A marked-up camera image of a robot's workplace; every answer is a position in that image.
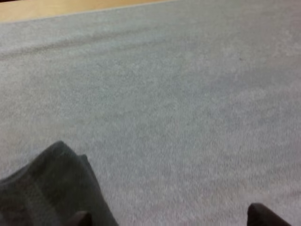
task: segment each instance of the black fabric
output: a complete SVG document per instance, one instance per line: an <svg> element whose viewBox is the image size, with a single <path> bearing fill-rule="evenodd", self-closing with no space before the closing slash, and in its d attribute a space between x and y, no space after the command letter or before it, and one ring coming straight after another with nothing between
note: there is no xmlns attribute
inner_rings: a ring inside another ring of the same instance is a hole
<svg viewBox="0 0 301 226"><path fill-rule="evenodd" d="M64 225L79 211L93 225L117 225L85 155L57 142L0 181L0 225Z"/></svg>
<svg viewBox="0 0 301 226"><path fill-rule="evenodd" d="M248 208L247 226L290 226L290 224L265 205L252 203Z"/></svg>

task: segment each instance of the wooden surface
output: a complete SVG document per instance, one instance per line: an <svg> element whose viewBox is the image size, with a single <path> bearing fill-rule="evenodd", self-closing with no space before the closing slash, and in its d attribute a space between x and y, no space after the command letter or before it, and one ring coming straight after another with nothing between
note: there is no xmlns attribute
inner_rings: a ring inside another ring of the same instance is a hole
<svg viewBox="0 0 301 226"><path fill-rule="evenodd" d="M17 0L0 3L0 21L16 21L162 0Z"/></svg>

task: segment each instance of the dark cloth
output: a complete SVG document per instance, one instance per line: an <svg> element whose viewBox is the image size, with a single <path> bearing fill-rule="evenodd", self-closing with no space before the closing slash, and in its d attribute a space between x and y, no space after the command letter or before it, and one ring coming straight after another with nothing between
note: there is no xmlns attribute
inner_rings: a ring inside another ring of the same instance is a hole
<svg viewBox="0 0 301 226"><path fill-rule="evenodd" d="M87 156L57 142L10 177L0 180L0 225L60 226L78 211L93 225L117 225Z"/></svg>

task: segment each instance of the wooden floor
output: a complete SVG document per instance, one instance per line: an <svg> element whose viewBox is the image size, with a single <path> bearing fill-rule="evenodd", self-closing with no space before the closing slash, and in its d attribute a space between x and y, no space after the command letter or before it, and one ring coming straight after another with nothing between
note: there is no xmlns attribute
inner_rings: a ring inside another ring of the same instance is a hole
<svg viewBox="0 0 301 226"><path fill-rule="evenodd" d="M162 0L17 0L0 3L0 22L17 21Z"/></svg>

